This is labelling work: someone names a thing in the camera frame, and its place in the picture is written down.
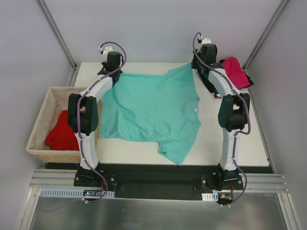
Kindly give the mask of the black t shirt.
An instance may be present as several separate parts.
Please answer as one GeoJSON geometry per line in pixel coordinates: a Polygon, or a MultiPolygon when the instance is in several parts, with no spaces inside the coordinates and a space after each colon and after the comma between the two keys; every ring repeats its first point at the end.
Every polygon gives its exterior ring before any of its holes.
{"type": "MultiPolygon", "coordinates": [[[[208,74],[201,74],[200,72],[198,72],[198,74],[199,74],[199,76],[200,76],[200,79],[201,79],[201,81],[203,82],[203,84],[205,85],[205,87],[208,89],[208,91],[212,94],[212,92],[214,91],[214,90],[216,90],[216,88],[214,87],[214,85],[211,83],[211,82],[209,82],[209,80],[208,80],[208,74]]],[[[248,76],[248,75],[246,75],[247,76],[247,78],[248,78],[248,80],[249,80],[249,82],[250,82],[250,86],[252,86],[253,84],[254,84],[254,82],[251,80],[251,78],[248,76]]]]}

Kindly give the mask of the teal t shirt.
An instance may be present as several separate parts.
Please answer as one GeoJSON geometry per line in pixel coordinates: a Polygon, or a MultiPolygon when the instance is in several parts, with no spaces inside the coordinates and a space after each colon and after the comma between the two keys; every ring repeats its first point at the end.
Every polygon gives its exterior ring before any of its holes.
{"type": "Polygon", "coordinates": [[[164,75],[122,73],[102,98],[100,138],[157,142],[158,153],[181,165],[201,122],[191,65],[164,75]]]}

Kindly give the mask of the wicker basket with cloth liner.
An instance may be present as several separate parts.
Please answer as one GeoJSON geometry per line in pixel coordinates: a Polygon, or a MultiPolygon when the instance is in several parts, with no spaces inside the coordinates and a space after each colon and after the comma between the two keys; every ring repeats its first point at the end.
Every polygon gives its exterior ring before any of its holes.
{"type": "Polygon", "coordinates": [[[26,150],[44,162],[79,163],[80,152],[75,150],[51,150],[45,144],[49,132],[55,127],[60,113],[68,109],[72,93],[80,93],[85,87],[50,87],[36,119],[26,150]]]}

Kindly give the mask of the pink t shirt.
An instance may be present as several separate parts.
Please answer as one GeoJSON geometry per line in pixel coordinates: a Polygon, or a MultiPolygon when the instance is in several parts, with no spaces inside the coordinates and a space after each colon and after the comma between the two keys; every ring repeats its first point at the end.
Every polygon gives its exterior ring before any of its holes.
{"type": "Polygon", "coordinates": [[[235,87],[238,89],[243,89],[250,86],[250,82],[245,72],[241,68],[237,58],[230,57],[226,59],[222,65],[226,71],[227,76],[235,87]]]}

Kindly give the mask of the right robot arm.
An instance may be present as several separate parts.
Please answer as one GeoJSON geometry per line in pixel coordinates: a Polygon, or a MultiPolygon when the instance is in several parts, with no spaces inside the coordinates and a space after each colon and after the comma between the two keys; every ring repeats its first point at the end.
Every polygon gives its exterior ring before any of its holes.
{"type": "Polygon", "coordinates": [[[238,183],[239,175],[237,155],[240,136],[250,131],[249,105],[250,96],[242,93],[227,77],[221,63],[216,61],[217,46],[202,42],[199,49],[194,49],[191,62],[207,90],[221,99],[218,112],[218,123],[223,131],[222,156],[217,171],[209,176],[206,184],[209,188],[221,191],[238,183]]]}

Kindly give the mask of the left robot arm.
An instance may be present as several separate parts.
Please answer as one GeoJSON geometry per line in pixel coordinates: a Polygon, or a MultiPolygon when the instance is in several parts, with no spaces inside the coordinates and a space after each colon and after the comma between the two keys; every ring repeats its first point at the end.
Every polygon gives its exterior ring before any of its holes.
{"type": "Polygon", "coordinates": [[[96,153],[95,134],[101,115],[98,102],[119,80],[124,64],[123,55],[111,46],[100,48],[102,69],[96,80],[80,93],[72,93],[68,101],[67,123],[78,141],[81,162],[74,179],[74,186],[100,186],[103,182],[96,153]]]}

